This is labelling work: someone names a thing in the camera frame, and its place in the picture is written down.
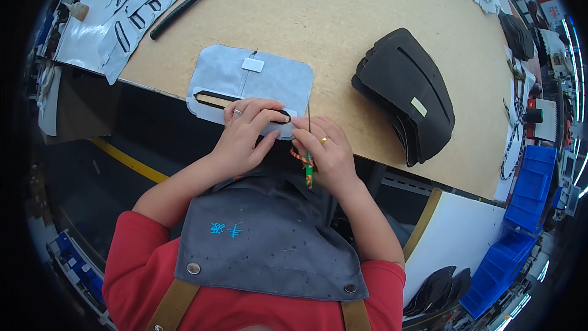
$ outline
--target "white board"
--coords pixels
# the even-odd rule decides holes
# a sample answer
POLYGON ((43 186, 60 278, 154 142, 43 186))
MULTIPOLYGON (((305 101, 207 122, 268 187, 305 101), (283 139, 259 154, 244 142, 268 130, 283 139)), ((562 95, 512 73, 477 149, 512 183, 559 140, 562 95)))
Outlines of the white board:
POLYGON ((402 306, 407 306, 425 279, 440 268, 456 266, 454 276, 470 268, 473 276, 490 246, 500 239, 505 212, 488 203, 443 192, 406 261, 402 306))

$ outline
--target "floor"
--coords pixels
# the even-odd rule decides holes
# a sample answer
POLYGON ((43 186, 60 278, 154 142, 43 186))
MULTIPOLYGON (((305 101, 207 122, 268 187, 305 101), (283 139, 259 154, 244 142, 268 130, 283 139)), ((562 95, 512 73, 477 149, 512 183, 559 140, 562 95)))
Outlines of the floor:
MULTIPOLYGON (((222 133, 219 124, 191 114, 184 101, 123 85, 114 133, 103 137, 127 155, 165 175, 172 175, 212 151, 222 133)), ((46 145, 37 131, 37 146, 47 178, 49 202, 58 231, 69 228, 102 270, 116 219, 133 208, 155 185, 121 164, 89 140, 46 145)), ((290 142, 276 141, 264 163, 294 172, 290 142)), ((356 157, 358 176, 366 183, 375 163, 356 157)), ((376 201, 399 222, 416 224, 426 196, 381 185, 376 201)), ((171 238, 179 236, 180 226, 171 238)))

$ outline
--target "blue plastic bin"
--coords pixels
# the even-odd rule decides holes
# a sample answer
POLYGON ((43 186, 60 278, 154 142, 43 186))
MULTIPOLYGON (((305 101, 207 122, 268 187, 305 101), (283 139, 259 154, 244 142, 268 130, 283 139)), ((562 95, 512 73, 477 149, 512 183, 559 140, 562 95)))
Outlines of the blue plastic bin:
POLYGON ((489 248, 472 277, 470 289, 460 300, 474 319, 486 312, 509 288, 534 243, 534 237, 514 231, 489 248))
POLYGON ((549 147, 527 146, 518 173, 511 203, 504 216, 534 233, 547 201, 557 151, 549 147))

